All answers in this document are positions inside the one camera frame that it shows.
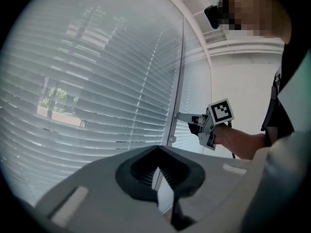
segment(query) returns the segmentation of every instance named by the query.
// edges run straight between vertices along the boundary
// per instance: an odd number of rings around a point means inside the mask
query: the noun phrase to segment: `person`
[[[271,146],[294,131],[277,94],[310,48],[309,29],[303,27],[308,10],[307,0],[220,0],[216,12],[215,6],[205,10],[213,28],[217,28],[217,24],[229,25],[230,29],[251,31],[253,35],[278,37],[285,43],[281,68],[273,81],[269,109],[261,129],[265,134],[250,135],[220,124],[213,130],[215,144],[222,144],[242,159],[252,160],[257,150]]]

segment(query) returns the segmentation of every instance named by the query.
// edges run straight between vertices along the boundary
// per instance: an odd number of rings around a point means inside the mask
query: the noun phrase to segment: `black shirt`
[[[279,0],[288,11],[292,23],[292,35],[288,45],[285,45],[282,55],[281,80],[279,92],[296,72],[300,63],[310,47],[310,29],[305,23],[308,22],[308,0]],[[294,129],[281,104],[276,101],[275,109],[268,126],[277,127],[277,137],[290,135]]]

